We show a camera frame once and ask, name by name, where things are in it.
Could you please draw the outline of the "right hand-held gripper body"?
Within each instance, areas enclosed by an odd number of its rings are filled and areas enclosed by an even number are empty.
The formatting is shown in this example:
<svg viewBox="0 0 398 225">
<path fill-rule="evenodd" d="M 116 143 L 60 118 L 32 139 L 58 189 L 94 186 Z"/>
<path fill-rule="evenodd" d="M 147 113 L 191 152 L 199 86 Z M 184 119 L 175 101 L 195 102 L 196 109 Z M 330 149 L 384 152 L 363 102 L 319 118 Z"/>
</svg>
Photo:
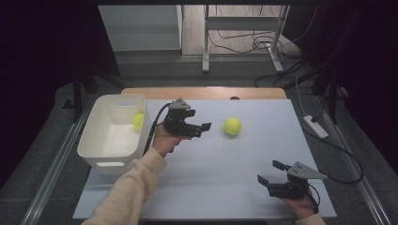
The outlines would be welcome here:
<svg viewBox="0 0 398 225">
<path fill-rule="evenodd" d="M 289 165 L 290 169 L 286 172 L 287 181 L 282 184 L 268 184 L 270 197 L 301 199 L 304 198 L 309 190 L 309 179 L 327 179 L 328 177 L 300 162 Z"/>
</svg>

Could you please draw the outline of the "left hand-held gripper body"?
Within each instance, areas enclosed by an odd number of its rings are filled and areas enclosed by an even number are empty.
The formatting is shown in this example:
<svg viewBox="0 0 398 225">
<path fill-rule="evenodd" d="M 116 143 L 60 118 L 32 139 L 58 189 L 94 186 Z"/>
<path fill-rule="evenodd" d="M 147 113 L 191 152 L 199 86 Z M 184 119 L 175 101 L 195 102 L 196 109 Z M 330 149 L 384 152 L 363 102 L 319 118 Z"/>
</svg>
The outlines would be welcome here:
<svg viewBox="0 0 398 225">
<path fill-rule="evenodd" d="M 188 110 L 191 106 L 181 97 L 173 101 L 168 106 L 168 113 L 164 118 L 164 127 L 167 131 L 177 136 L 200 137 L 202 134 L 201 126 L 187 124 L 185 122 Z"/>
</svg>

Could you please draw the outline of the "yellow tennis ball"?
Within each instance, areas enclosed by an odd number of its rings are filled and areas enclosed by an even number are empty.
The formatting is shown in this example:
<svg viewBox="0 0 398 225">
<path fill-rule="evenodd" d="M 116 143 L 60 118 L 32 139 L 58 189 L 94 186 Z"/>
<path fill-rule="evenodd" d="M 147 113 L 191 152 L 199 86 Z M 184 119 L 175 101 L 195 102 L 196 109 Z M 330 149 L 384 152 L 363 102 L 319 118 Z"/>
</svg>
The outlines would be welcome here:
<svg viewBox="0 0 398 225">
<path fill-rule="evenodd" d="M 241 130 L 241 123 L 237 118 L 229 117 L 224 122 L 223 130 L 228 135 L 238 135 Z"/>
<path fill-rule="evenodd" d="M 132 118 L 132 125 L 138 131 L 142 130 L 142 126 L 144 123 L 144 116 L 145 115 L 142 112 L 140 112 L 136 113 Z"/>
</svg>

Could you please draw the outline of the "white plastic bin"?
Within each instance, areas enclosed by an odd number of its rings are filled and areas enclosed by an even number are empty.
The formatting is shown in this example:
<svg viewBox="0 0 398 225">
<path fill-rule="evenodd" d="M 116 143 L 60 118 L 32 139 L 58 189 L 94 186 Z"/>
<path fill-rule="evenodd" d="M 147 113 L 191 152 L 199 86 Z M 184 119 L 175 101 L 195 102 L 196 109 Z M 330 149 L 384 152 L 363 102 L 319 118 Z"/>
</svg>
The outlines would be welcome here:
<svg viewBox="0 0 398 225">
<path fill-rule="evenodd" d="M 132 118 L 143 113 L 142 130 Z M 151 128 L 142 95 L 105 95 L 99 97 L 88 116 L 77 153 L 100 174 L 122 174 L 135 158 L 141 158 Z"/>
</svg>

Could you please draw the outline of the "person's right hand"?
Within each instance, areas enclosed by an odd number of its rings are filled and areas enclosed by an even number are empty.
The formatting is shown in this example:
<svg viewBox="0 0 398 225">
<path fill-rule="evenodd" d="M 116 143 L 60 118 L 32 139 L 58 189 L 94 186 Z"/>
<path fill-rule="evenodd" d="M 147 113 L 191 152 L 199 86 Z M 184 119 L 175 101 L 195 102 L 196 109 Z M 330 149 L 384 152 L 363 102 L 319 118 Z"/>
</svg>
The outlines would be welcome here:
<svg viewBox="0 0 398 225">
<path fill-rule="evenodd" d="M 314 205 L 308 196 L 297 200 L 282 198 L 282 201 L 290 207 L 297 219 L 305 219 L 314 215 Z"/>
</svg>

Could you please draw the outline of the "person's left hand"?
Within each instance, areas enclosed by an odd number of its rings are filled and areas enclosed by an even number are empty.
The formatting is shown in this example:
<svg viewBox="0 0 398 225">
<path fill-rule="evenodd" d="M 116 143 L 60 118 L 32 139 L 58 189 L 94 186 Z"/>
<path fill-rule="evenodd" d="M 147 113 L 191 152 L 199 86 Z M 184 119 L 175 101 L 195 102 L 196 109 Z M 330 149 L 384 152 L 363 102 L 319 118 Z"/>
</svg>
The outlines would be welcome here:
<svg viewBox="0 0 398 225">
<path fill-rule="evenodd" d="M 188 137 L 171 134 L 165 129 L 164 125 L 159 125 L 155 130 L 152 147 L 165 158 L 175 146 L 184 140 L 188 140 Z"/>
</svg>

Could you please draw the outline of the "wooden table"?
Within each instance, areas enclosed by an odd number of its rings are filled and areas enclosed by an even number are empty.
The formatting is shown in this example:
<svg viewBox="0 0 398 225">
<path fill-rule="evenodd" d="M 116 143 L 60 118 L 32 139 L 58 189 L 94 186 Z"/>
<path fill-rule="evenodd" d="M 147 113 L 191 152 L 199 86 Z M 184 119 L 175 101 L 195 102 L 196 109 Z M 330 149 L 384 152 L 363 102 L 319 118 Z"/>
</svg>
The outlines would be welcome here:
<svg viewBox="0 0 398 225">
<path fill-rule="evenodd" d="M 125 88 L 122 94 L 141 94 L 148 99 L 287 99 L 282 88 L 269 87 L 141 87 Z"/>
</svg>

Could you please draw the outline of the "white board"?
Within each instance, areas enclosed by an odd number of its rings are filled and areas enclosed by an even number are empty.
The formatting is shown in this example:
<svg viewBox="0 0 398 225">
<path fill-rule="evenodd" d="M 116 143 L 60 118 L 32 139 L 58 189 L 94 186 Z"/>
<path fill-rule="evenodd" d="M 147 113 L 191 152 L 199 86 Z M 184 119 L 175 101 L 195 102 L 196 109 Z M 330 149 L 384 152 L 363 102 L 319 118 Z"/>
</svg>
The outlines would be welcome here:
<svg viewBox="0 0 398 225">
<path fill-rule="evenodd" d="M 166 158 L 143 220 L 258 220 L 291 218 L 288 205 L 272 198 L 257 181 L 283 183 L 273 160 L 316 166 L 295 110 L 288 99 L 190 100 L 192 124 L 211 123 L 201 138 L 184 141 Z M 241 123 L 238 135 L 223 130 L 229 117 Z"/>
</svg>

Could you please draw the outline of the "white power strip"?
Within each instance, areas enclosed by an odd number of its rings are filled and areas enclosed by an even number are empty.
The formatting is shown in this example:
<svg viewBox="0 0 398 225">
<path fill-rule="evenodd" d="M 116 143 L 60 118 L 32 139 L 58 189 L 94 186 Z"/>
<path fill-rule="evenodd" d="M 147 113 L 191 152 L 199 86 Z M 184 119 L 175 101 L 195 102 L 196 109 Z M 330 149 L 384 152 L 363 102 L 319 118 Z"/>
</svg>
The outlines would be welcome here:
<svg viewBox="0 0 398 225">
<path fill-rule="evenodd" d="M 303 120 L 318 138 L 324 139 L 329 136 L 329 134 L 319 125 L 319 123 L 311 115 L 304 116 Z"/>
</svg>

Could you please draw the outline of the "black stand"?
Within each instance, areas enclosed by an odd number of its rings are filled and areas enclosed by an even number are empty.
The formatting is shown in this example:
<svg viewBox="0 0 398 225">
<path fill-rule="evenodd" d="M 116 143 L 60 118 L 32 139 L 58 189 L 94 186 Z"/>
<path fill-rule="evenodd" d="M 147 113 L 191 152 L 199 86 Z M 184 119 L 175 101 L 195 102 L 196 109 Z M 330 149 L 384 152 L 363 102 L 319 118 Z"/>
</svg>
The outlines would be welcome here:
<svg viewBox="0 0 398 225">
<path fill-rule="evenodd" d="M 95 81 L 95 76 L 98 76 L 119 89 L 124 89 L 126 85 L 115 78 L 115 76 L 119 75 L 119 72 L 105 72 L 99 67 L 91 65 L 77 67 L 75 69 L 72 76 L 73 99 L 68 99 L 63 106 L 64 109 L 74 110 L 74 123 L 76 123 L 83 114 L 82 88 L 84 88 L 88 93 L 96 93 L 99 87 Z"/>
<path fill-rule="evenodd" d="M 329 119 L 337 124 L 336 120 L 336 103 L 337 103 L 337 87 L 338 87 L 338 62 L 341 56 L 344 44 L 351 32 L 351 16 L 334 16 L 334 29 L 329 34 L 329 37 L 325 43 L 325 47 L 329 48 L 328 54 L 323 56 L 321 64 L 313 70 L 302 74 L 297 77 L 294 81 L 286 83 L 282 86 L 283 90 L 288 90 L 294 86 L 298 86 L 300 83 L 312 78 L 316 74 L 316 78 L 313 86 L 312 93 L 314 95 L 324 94 L 326 90 L 329 90 L 328 95 L 328 115 Z"/>
</svg>

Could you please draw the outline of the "white cabinet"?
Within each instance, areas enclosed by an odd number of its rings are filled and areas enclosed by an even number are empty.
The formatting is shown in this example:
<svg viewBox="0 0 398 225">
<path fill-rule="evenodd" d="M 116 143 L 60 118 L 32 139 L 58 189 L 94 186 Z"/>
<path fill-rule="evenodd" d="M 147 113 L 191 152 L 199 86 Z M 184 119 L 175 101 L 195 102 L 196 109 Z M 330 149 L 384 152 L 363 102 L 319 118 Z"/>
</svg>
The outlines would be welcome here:
<svg viewBox="0 0 398 225">
<path fill-rule="evenodd" d="M 181 5 L 99 6 L 114 52 L 181 49 Z"/>
</svg>

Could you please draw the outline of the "aluminium floor rail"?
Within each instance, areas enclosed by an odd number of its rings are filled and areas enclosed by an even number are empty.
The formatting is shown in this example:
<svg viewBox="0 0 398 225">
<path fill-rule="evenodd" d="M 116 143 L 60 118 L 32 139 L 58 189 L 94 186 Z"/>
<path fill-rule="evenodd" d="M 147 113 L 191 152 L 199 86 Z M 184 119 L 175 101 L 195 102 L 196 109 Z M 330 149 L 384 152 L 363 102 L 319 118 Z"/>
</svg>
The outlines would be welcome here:
<svg viewBox="0 0 398 225">
<path fill-rule="evenodd" d="M 67 162 L 69 154 L 72 148 L 76 145 L 79 133 L 83 130 L 84 123 L 88 118 L 89 111 L 92 109 L 95 100 L 95 96 L 89 96 L 84 99 L 82 114 L 78 117 L 76 122 L 72 123 L 66 138 L 58 149 L 58 152 L 55 155 L 49 170 L 46 172 L 35 197 L 23 216 L 23 220 L 20 225 L 38 224 L 42 212 L 51 197 L 56 182 Z"/>
<path fill-rule="evenodd" d="M 318 97 L 315 97 L 314 99 L 321 105 L 322 118 L 328 127 L 329 135 L 333 138 L 338 146 L 342 147 L 348 153 L 352 153 L 342 131 L 329 118 L 327 106 L 322 103 Z M 360 193 L 375 220 L 375 223 L 377 225 L 392 225 L 392 220 L 388 214 L 388 211 L 384 207 L 379 197 L 376 195 L 375 189 L 372 187 L 369 179 L 366 177 L 364 170 L 360 168 L 360 164 L 348 155 L 344 155 L 344 161 L 354 178 L 359 179 L 361 177 L 357 183 L 357 187 L 359 188 Z"/>
</svg>

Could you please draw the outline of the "white metal desk frame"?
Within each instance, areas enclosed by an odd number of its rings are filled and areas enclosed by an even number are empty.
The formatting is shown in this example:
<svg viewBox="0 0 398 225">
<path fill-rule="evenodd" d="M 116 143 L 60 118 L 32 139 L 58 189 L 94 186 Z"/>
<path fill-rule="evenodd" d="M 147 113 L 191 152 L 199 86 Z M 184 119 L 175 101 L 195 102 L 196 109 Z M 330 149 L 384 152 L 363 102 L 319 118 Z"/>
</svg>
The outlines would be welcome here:
<svg viewBox="0 0 398 225">
<path fill-rule="evenodd" d="M 204 47 L 202 54 L 202 71 L 209 72 L 209 31 L 270 31 L 274 33 L 273 40 L 267 45 L 268 54 L 277 73 L 283 73 L 284 69 L 277 54 L 277 44 L 283 31 L 284 21 L 289 6 L 282 6 L 280 14 L 275 17 L 222 17 L 210 16 L 209 5 L 205 5 Z"/>
</svg>

